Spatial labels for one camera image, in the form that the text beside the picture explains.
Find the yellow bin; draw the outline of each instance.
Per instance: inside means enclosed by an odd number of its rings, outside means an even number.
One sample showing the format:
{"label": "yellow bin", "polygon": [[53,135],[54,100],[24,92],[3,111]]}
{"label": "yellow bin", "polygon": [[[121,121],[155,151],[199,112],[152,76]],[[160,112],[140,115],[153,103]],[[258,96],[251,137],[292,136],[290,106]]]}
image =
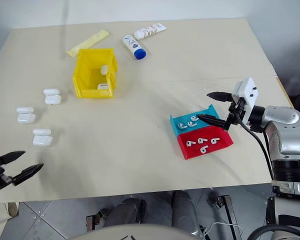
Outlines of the yellow bin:
{"label": "yellow bin", "polygon": [[[108,65],[106,75],[101,66]],[[116,88],[118,65],[113,48],[80,49],[73,74],[75,93],[78,98],[112,98]],[[107,84],[107,89],[98,89]]]}

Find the earbud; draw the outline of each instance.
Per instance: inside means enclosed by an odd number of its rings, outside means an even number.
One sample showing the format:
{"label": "earbud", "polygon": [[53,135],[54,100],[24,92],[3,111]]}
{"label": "earbud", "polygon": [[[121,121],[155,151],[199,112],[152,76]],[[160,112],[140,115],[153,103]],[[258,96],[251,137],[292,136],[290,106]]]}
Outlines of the earbud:
{"label": "earbud", "polygon": [[208,139],[198,138],[198,144],[203,144],[204,142],[208,142]]}
{"label": "earbud", "polygon": [[191,128],[191,127],[194,127],[194,126],[197,126],[198,123],[193,123],[192,121],[189,121],[188,122],[188,126]]}
{"label": "earbud", "polygon": [[198,121],[199,118],[197,118],[196,116],[192,116],[192,117],[191,117],[191,120],[192,120],[193,122],[195,122],[195,121]]}
{"label": "earbud", "polygon": [[202,154],[205,154],[205,153],[207,152],[207,148],[208,148],[207,145],[206,145],[206,146],[203,146],[202,148],[200,148],[200,152],[201,152]]}
{"label": "earbud", "polygon": [[216,144],[218,140],[220,140],[219,137],[211,138],[211,143],[212,143],[212,144]]}
{"label": "earbud", "polygon": [[192,144],[196,144],[196,142],[195,141],[186,141],[186,143],[185,143],[185,145],[187,147],[191,147]]}
{"label": "earbud", "polygon": [[186,129],[188,126],[184,126],[182,123],[178,124],[179,129]]}

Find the table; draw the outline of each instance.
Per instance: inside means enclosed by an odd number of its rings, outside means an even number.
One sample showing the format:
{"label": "table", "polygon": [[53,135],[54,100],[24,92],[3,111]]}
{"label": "table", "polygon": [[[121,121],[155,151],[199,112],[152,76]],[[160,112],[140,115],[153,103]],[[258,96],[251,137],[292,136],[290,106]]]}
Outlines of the table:
{"label": "table", "polygon": [[[140,40],[142,60],[124,35],[154,22],[113,22],[12,30],[0,51],[0,155],[25,150],[8,175],[44,163],[23,184],[0,191],[0,202],[99,197],[142,192],[261,184],[271,181],[263,153],[240,127],[228,148],[183,159],[169,122],[213,104],[220,117],[229,104],[208,98],[231,92],[253,77],[259,106],[289,106],[276,73],[246,19],[162,21],[167,30]],[[94,48],[114,48],[117,89],[111,99],[79,99],[65,54],[104,29]],[[45,105],[44,88],[61,91],[60,105]],[[17,123],[16,107],[34,107],[33,124]],[[50,147],[32,145],[35,128],[52,129]]]}

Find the tile floor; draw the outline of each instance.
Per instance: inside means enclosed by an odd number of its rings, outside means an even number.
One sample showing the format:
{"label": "tile floor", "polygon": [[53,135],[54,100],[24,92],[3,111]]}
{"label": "tile floor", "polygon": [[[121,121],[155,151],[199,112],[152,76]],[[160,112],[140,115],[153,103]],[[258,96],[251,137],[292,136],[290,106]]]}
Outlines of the tile floor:
{"label": "tile floor", "polygon": [[[237,222],[244,229],[242,239],[246,240],[256,228],[265,224],[266,201],[271,196],[270,184],[218,187],[219,195],[230,195]],[[197,211],[199,224],[209,227],[214,222],[226,223],[226,211],[213,209],[208,203],[209,188],[190,189]],[[134,194],[147,202],[144,222],[171,225],[171,192],[149,192]],[[130,195],[92,197],[54,201],[23,202],[19,215],[10,219],[0,240],[63,240],[86,232],[86,216],[96,214],[101,208],[114,207]],[[215,225],[209,236],[212,240],[231,240],[230,227]],[[261,240],[270,240],[263,235]]]}

